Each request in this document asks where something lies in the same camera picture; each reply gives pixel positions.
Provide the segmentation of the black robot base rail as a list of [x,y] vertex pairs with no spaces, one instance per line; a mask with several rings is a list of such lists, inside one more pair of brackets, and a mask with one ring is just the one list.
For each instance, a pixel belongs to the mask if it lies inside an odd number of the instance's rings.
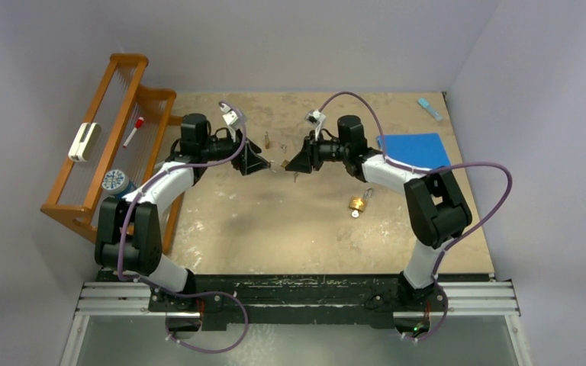
[[517,316],[514,286],[491,274],[448,274],[418,298],[398,294],[396,274],[199,274],[178,298],[101,271],[83,285],[80,316],[164,316],[171,325],[222,331],[231,324],[364,325],[422,336],[444,317]]

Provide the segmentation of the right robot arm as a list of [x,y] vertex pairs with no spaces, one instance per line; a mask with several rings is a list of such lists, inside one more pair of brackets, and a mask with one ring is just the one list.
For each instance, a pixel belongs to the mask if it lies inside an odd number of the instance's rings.
[[325,118],[319,111],[306,115],[314,129],[285,170],[310,174],[325,162],[341,162],[350,176],[404,195],[416,243],[410,261],[398,276],[398,300],[403,308],[416,310],[436,290],[446,247],[472,222],[459,184],[451,172],[429,173],[412,165],[387,162],[381,150],[369,146],[356,115],[339,118],[337,136],[325,139]]

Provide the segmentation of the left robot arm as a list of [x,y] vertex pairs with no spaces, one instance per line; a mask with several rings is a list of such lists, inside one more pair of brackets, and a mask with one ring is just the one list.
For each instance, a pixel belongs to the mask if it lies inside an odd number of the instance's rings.
[[195,306],[197,290],[192,271],[163,252],[172,204],[210,167],[229,163],[241,175],[250,175],[270,166],[247,136],[245,115],[226,108],[222,118],[225,127],[213,130],[205,115],[186,114],[180,137],[159,170],[123,197],[105,198],[98,214],[95,262],[115,270],[122,281],[145,281],[160,288],[179,312]]

